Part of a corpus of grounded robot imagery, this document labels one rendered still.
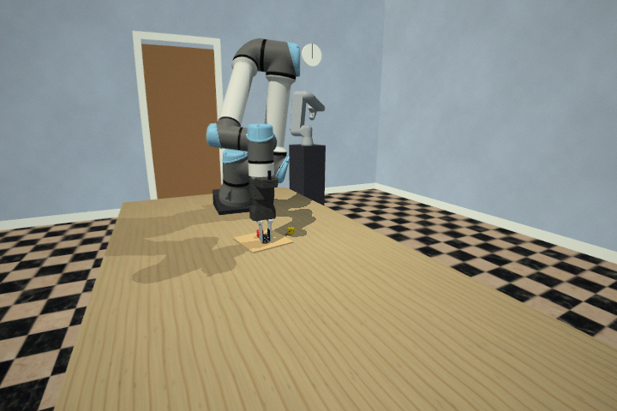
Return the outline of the tan flat mat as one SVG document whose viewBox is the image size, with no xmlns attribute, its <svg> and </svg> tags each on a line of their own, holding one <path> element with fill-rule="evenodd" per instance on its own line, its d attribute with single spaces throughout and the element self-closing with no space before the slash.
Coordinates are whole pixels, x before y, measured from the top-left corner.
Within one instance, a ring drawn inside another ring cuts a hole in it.
<svg viewBox="0 0 617 411">
<path fill-rule="evenodd" d="M 258 253 L 260 251 L 264 251 L 264 250 L 275 248 L 275 247 L 280 247 L 280 246 L 291 244 L 294 242 L 284 237 L 283 235 L 277 233 L 274 230 L 272 230 L 272 237 L 273 237 L 272 241 L 263 243 L 259 241 L 259 237 L 257 237 L 257 232 L 256 232 L 253 234 L 233 237 L 233 239 L 239 242 L 244 247 L 246 247 L 252 253 Z"/>
</svg>

